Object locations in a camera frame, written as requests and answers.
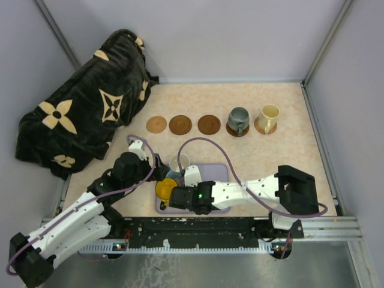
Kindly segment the lavender plastic tray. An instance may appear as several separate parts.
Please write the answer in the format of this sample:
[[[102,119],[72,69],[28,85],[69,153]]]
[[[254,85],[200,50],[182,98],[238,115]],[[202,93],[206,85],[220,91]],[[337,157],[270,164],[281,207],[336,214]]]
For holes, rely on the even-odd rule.
[[[219,181],[229,182],[229,171],[223,163],[198,163],[196,166],[199,168],[202,181]],[[189,210],[182,210],[177,208],[167,207],[165,210],[160,209],[161,200],[155,197],[154,207],[159,214],[163,215],[192,215],[193,212]]]

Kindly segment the yellow mug black handle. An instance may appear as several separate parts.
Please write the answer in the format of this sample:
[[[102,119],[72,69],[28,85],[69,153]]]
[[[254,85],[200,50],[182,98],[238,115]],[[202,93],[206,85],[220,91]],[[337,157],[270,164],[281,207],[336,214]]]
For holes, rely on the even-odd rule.
[[[172,178],[165,178],[157,182],[155,186],[155,193],[160,199],[160,209],[165,210],[169,204],[170,195],[172,190],[178,186],[178,183]]]

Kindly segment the white mug blue outside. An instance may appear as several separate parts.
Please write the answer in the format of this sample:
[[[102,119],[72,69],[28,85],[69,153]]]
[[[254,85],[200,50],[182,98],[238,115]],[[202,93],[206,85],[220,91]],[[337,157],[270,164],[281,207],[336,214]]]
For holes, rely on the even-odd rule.
[[[190,158],[187,154],[180,153],[175,154],[169,161],[169,172],[167,173],[168,178],[177,178],[181,176],[181,171],[186,169],[191,164]]]

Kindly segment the light woven rattan coaster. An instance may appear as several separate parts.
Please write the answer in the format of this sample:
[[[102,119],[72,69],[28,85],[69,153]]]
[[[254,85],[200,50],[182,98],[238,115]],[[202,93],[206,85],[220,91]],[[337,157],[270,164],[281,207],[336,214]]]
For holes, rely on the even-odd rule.
[[[254,120],[254,127],[261,134],[273,134],[274,132],[276,132],[278,124],[277,123],[274,124],[274,126],[266,133],[265,130],[262,129],[261,126],[259,125],[259,117],[257,117]]]
[[[146,129],[153,134],[163,132],[167,127],[167,121],[162,116],[153,116],[146,123]]]

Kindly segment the dark brown wooden coaster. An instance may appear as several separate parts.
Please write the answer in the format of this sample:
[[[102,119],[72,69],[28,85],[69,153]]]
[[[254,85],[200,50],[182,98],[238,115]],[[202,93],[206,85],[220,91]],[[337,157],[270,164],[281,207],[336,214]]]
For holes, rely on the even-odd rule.
[[[227,132],[233,137],[243,137],[249,132],[250,126],[248,125],[245,130],[242,131],[241,134],[238,134],[235,130],[231,129],[228,124],[226,124]]]
[[[169,129],[175,135],[185,135],[191,128],[191,119],[185,115],[176,115],[169,122]]]
[[[204,115],[197,123],[198,129],[205,135],[213,135],[221,128],[220,120],[214,115]]]

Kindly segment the grey green mug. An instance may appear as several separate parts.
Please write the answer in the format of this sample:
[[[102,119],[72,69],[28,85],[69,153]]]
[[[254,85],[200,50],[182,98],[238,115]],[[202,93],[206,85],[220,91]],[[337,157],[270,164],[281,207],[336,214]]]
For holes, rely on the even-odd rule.
[[[248,111],[243,107],[234,108],[227,119],[227,124],[231,129],[241,134],[243,130],[250,125],[250,116]]]

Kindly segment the cream yellow mug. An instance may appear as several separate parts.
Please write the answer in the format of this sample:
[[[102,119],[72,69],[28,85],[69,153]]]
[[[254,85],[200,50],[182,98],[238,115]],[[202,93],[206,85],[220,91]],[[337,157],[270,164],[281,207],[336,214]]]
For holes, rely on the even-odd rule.
[[[280,110],[276,105],[264,105],[259,115],[259,125],[267,133],[277,123],[279,115]]]

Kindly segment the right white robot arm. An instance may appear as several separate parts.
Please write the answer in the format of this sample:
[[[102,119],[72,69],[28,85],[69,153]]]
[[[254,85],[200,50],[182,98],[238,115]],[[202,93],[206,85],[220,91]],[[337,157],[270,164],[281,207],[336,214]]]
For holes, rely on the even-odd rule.
[[[184,174],[184,185],[170,192],[168,206],[196,215],[233,206],[261,204],[269,207],[269,233],[282,237],[302,218],[320,213],[315,178],[292,166],[278,166],[278,172],[265,178],[237,182],[197,182],[197,172]]]

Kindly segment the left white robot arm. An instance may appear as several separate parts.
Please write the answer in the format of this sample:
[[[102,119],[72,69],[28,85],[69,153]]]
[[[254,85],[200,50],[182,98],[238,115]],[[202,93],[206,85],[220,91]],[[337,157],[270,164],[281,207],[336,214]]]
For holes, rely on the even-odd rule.
[[[164,180],[169,170],[158,154],[150,166],[146,156],[122,153],[69,208],[29,235],[18,233],[11,238],[8,272],[20,277],[26,287],[38,287],[84,246],[120,237],[125,220],[112,205],[139,184]]]

